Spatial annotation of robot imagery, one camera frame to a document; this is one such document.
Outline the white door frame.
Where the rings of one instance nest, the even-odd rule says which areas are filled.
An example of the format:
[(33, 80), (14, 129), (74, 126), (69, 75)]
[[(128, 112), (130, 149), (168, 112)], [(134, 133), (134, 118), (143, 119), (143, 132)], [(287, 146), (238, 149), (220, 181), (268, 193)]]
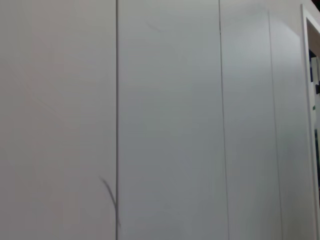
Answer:
[(311, 183), (312, 183), (312, 196), (315, 216), (316, 229), (319, 228), (320, 223), (320, 210), (319, 210), (319, 190), (318, 186), (318, 173), (317, 173), (317, 159), (316, 159), (316, 148), (314, 141), (314, 121), (312, 117), (312, 106), (311, 106), (311, 94), (309, 90), (309, 84), (311, 83), (310, 74), (310, 61), (309, 61), (309, 42), (308, 42), (308, 27), (307, 22), (317, 28), (317, 21), (312, 14), (307, 10), (304, 4), (300, 4), (301, 13), (301, 25), (302, 25), (302, 56), (303, 56), (303, 67), (305, 76), (305, 89), (306, 89), (306, 100), (307, 100), (307, 124), (308, 124), (308, 141), (309, 141), (309, 155), (310, 155), (310, 167), (311, 167)]

